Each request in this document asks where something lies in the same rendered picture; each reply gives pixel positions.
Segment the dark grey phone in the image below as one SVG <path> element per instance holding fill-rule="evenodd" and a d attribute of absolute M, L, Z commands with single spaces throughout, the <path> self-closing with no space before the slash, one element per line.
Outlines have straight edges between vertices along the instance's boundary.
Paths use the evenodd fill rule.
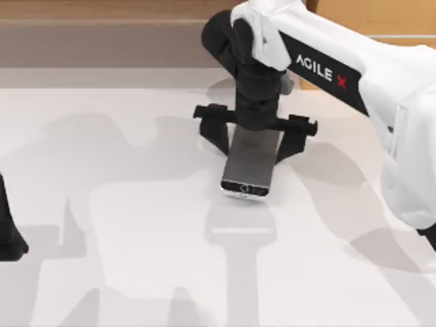
<path fill-rule="evenodd" d="M 278 141 L 278 131 L 249 131 L 237 125 L 220 182 L 224 194 L 254 201 L 266 199 Z"/>

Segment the wooden cupboard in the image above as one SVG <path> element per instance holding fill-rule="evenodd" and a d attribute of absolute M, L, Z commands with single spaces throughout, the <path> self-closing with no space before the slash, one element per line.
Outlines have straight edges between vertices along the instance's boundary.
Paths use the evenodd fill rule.
<path fill-rule="evenodd" d="M 200 32 L 242 1 L 0 0 L 0 89 L 228 87 Z M 436 47 L 436 0 L 302 2 L 383 42 Z"/>

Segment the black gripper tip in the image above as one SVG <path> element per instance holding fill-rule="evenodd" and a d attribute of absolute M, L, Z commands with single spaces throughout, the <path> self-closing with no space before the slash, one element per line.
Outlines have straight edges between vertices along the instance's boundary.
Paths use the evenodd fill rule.
<path fill-rule="evenodd" d="M 29 246 L 14 223 L 0 173 L 0 262 L 17 262 L 28 252 Z"/>

